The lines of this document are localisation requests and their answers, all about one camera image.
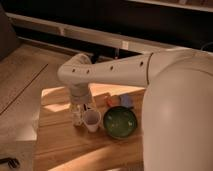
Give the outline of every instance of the cable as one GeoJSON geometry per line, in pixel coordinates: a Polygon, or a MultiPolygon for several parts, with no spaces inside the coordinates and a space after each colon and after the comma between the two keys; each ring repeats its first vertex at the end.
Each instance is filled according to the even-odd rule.
{"type": "Polygon", "coordinates": [[[208,42],[208,43],[206,43],[206,44],[204,44],[201,48],[200,48],[200,50],[204,50],[206,47],[208,47],[209,45],[213,45],[213,42],[208,42]]]}

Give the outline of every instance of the paper cup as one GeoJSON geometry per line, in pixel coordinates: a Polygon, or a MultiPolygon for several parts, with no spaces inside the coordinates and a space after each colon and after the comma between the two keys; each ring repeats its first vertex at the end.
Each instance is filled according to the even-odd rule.
{"type": "Polygon", "coordinates": [[[96,132],[101,122],[101,113],[88,109],[83,113],[82,120],[89,132],[96,132]]]}

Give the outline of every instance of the floor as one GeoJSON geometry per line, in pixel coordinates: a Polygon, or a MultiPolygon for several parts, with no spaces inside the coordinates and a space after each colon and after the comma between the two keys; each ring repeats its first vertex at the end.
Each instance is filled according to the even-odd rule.
{"type": "MultiPolygon", "coordinates": [[[[57,69],[72,55],[22,44],[0,62],[0,158],[17,158],[19,171],[33,170],[41,91],[61,86],[57,69]]],[[[112,171],[141,171],[142,167],[136,164],[112,171]]],[[[0,165],[0,171],[9,170],[0,165]]]]}

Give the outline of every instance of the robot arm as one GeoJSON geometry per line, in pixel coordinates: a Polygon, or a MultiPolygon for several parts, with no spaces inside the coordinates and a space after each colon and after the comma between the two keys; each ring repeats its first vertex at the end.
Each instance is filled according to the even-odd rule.
{"type": "Polygon", "coordinates": [[[59,68],[58,77],[70,88],[72,103],[87,104],[91,101],[89,83],[146,87],[171,63],[192,57],[194,53],[193,50],[159,52],[93,65],[88,56],[78,54],[59,68]]]}
{"type": "Polygon", "coordinates": [[[150,83],[142,108],[144,170],[213,170],[212,56],[181,50],[91,65],[80,54],[62,65],[58,76],[75,104],[90,102],[90,82],[150,83]]]}

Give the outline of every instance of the green bowl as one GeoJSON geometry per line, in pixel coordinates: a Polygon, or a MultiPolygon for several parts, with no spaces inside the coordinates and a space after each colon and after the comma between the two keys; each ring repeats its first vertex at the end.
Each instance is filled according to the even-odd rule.
{"type": "Polygon", "coordinates": [[[116,106],[105,113],[103,124],[111,137],[122,139],[128,137],[137,128],[137,119],[130,109],[116,106]]]}

